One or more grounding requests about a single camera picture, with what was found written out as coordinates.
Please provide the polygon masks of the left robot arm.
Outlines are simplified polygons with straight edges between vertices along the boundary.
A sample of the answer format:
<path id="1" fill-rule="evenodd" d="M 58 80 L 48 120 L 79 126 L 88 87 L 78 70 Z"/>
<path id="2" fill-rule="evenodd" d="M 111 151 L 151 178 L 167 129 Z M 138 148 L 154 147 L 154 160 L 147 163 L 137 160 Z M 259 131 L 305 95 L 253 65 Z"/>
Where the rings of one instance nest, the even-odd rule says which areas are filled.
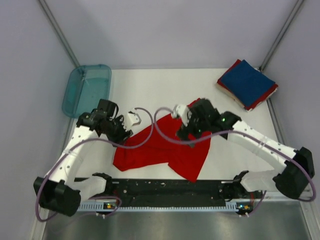
<path id="1" fill-rule="evenodd" d="M 133 135 L 132 127 L 141 123 L 135 111 L 125 115 L 119 115 L 118 111 L 116 103 L 101 99 L 91 112 L 78 117 L 59 160 L 45 177 L 37 177 L 33 183 L 37 207 L 71 217 L 81 202 L 96 195 L 106 199 L 113 194 L 111 177 L 106 173 L 93 173 L 83 181 L 75 178 L 96 140 L 111 141 L 114 147 L 123 145 Z"/>

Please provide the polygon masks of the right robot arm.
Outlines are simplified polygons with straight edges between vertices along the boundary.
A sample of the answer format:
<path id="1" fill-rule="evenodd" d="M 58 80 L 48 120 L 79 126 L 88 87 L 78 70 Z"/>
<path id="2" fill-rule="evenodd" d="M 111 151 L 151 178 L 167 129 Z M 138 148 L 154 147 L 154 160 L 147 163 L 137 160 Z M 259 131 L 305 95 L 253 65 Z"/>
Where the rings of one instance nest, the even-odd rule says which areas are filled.
<path id="1" fill-rule="evenodd" d="M 191 106 L 178 104 L 171 115 L 181 119 L 176 132 L 182 141 L 192 136 L 200 139 L 203 133 L 219 134 L 266 161 L 273 169 L 254 172 L 242 171 L 233 180 L 233 192 L 245 198 L 255 191 L 279 191 L 284 196 L 298 200 L 315 175 L 313 156 L 309 149 L 295 149 L 283 145 L 250 127 L 238 115 L 219 111 L 212 103 L 201 98 Z"/>

